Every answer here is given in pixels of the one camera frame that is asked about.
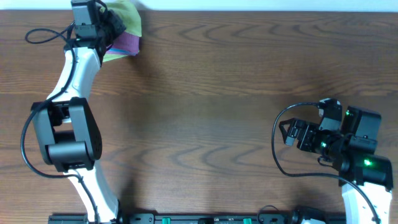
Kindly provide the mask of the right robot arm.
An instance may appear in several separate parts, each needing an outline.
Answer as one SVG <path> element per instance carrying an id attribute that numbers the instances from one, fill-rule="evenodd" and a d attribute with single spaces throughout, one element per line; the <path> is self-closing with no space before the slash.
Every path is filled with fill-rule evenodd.
<path id="1" fill-rule="evenodd" d="M 312 172 L 312 177 L 338 179 L 347 223 L 388 223 L 393 175 L 389 159 L 375 154 L 381 117 L 348 114 L 324 118 L 320 124 L 297 118 L 279 123 L 284 143 L 319 154 L 336 175 Z"/>

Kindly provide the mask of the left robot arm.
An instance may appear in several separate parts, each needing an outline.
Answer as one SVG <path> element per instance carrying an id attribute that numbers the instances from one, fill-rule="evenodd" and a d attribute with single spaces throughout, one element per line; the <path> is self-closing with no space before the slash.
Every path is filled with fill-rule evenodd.
<path id="1" fill-rule="evenodd" d="M 21 134 L 24 162 L 36 174 L 68 179 L 86 208 L 82 217 L 51 217 L 55 223 L 127 223 L 120 202 L 103 174 L 102 138 L 88 104 L 105 53 L 125 30 L 118 15 L 102 1 L 72 1 L 74 21 L 55 35 L 65 41 L 65 64 L 53 92 L 36 102 Z M 56 174 L 36 169 L 25 152 L 25 135 L 34 125 L 44 162 Z"/>

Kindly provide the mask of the green microfiber cloth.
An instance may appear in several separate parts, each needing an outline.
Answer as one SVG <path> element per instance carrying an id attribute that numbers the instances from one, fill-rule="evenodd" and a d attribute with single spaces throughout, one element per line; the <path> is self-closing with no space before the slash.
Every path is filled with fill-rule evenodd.
<path id="1" fill-rule="evenodd" d="M 102 0 L 108 9 L 114 11 L 126 26 L 126 32 L 142 36 L 141 17 L 131 0 Z"/>

